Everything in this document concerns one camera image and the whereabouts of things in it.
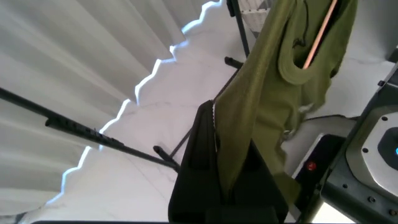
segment white marble floor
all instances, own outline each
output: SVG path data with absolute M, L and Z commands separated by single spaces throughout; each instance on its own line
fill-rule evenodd
M 382 39 L 377 34 L 363 39 L 363 33 L 369 29 L 362 18 L 366 11 L 361 7 L 348 53 L 333 80 L 327 103 L 312 116 L 359 115 L 376 91 L 378 81 L 393 66 L 383 59 L 390 50 L 385 45 L 386 49 L 363 50 L 377 47 Z M 224 64 L 224 57 L 244 60 L 236 21 L 229 16 L 225 2 L 209 8 L 202 25 L 193 27 L 186 36 L 187 43 L 174 50 L 176 60 L 160 64 L 156 76 L 142 87 L 140 106 L 129 103 L 121 119 L 105 134 L 154 156 L 153 145 L 171 152 L 190 129 L 198 106 L 213 99 L 234 73 L 233 68 Z M 254 37 L 250 32 L 248 37 L 252 46 Z M 177 161 L 181 160 L 184 148 L 176 155 Z M 112 149 L 92 149 L 83 167 L 68 175 L 62 197 L 27 214 L 24 221 L 166 221 L 176 176 L 171 169 Z

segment gray machine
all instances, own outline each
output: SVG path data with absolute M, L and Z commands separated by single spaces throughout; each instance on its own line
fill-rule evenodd
M 323 200 L 358 223 L 398 223 L 398 70 L 368 103 L 332 163 Z

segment white curtain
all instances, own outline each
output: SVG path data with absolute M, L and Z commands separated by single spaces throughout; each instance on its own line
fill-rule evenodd
M 206 2 L 0 0 L 0 87 L 99 130 Z M 4 100 L 0 110 L 0 215 L 14 215 L 57 195 L 90 144 Z

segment olive green garment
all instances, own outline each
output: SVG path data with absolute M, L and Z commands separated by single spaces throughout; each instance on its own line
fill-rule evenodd
M 302 70 L 330 4 L 331 0 L 307 0 L 307 24 L 304 0 L 276 0 L 248 59 L 216 100 L 218 170 L 225 197 L 253 138 L 288 204 L 297 198 L 300 186 L 284 172 L 282 136 L 299 128 L 305 112 L 324 104 L 330 77 L 345 54 L 357 0 L 338 0 L 316 56 Z M 306 44 L 295 45 L 297 39 Z

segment wooden stick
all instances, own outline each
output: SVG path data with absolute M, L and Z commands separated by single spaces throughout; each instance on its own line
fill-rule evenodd
M 322 23 L 321 29 L 318 32 L 317 38 L 315 38 L 315 41 L 313 42 L 311 51 L 308 54 L 308 57 L 307 57 L 307 59 L 306 59 L 306 61 L 304 63 L 303 69 L 307 69 L 308 66 L 310 66 L 310 63 L 311 63 L 312 58 L 313 58 L 313 55 L 314 55 L 315 51 L 318 48 L 319 42 L 321 41 L 321 38 L 322 38 L 322 35 L 323 35 L 324 31 L 325 31 L 326 25 L 328 25 L 331 13 L 333 12 L 333 10 L 335 8 L 336 3 L 337 3 L 337 0 L 333 0 L 331 2 L 329 10 L 328 10 L 328 13 L 326 14 L 325 19 L 323 20 L 323 23 Z

